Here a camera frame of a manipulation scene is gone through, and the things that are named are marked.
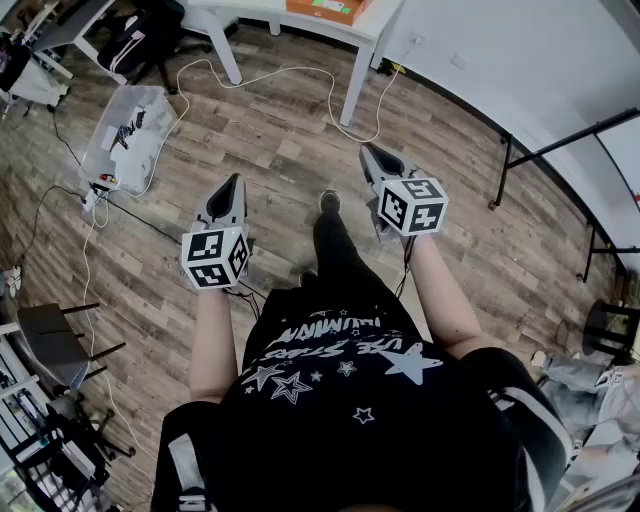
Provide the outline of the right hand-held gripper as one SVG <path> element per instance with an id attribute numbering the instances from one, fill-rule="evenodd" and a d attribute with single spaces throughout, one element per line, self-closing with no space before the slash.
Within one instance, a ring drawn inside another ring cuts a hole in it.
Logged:
<path id="1" fill-rule="evenodd" d="M 449 198 L 436 178 L 406 156 L 374 143 L 360 146 L 359 159 L 376 196 L 369 206 L 381 243 L 441 229 Z"/>

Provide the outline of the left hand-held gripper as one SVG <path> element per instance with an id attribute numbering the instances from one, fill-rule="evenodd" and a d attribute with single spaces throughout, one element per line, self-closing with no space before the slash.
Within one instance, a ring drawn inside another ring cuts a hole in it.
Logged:
<path id="1" fill-rule="evenodd" d="M 200 200 L 181 243 L 181 264 L 196 289 L 235 287 L 245 274 L 250 257 L 246 217 L 246 183 L 239 173 Z"/>

